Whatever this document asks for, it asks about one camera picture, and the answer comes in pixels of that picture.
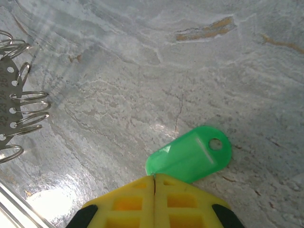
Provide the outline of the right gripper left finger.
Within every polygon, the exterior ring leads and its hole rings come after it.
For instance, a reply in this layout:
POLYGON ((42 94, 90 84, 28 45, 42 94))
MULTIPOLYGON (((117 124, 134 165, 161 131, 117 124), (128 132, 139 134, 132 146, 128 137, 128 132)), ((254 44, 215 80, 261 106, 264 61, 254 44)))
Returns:
POLYGON ((85 203, 72 228, 153 228, 154 177, 142 177, 85 203))

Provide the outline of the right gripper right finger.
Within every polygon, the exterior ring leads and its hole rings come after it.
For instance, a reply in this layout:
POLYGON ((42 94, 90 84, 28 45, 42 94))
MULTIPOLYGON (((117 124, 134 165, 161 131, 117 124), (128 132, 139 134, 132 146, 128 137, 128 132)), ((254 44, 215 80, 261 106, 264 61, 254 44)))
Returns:
POLYGON ((224 200, 165 174, 154 180, 154 228, 245 228, 224 200))

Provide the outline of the green plastic key tag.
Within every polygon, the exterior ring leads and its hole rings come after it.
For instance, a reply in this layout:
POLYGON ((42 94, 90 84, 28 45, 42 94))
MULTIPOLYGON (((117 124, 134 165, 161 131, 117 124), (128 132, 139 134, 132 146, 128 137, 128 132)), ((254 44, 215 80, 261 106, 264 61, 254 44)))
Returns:
POLYGON ((199 126, 152 153, 147 175, 166 174, 193 183, 225 168, 232 157, 228 137, 217 128, 199 126))

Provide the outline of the metal keyring plate with rings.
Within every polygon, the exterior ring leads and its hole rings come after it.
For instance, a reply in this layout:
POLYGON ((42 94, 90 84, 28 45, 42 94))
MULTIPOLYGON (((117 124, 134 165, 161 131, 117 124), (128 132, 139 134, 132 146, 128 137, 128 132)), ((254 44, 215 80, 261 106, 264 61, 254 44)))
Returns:
POLYGON ((19 157, 24 149, 10 144, 13 137, 23 136, 42 128, 49 117, 51 103, 47 92, 24 91, 31 64, 17 67, 14 58, 30 49, 31 45, 14 38, 0 29, 0 164, 19 157))

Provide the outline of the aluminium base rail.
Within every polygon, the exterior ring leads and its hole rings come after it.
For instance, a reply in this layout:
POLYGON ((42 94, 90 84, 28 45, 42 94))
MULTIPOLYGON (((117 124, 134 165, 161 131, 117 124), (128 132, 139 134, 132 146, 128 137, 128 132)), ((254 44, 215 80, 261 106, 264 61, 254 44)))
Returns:
POLYGON ((12 188, 0 180, 0 212, 16 228, 56 228, 12 188))

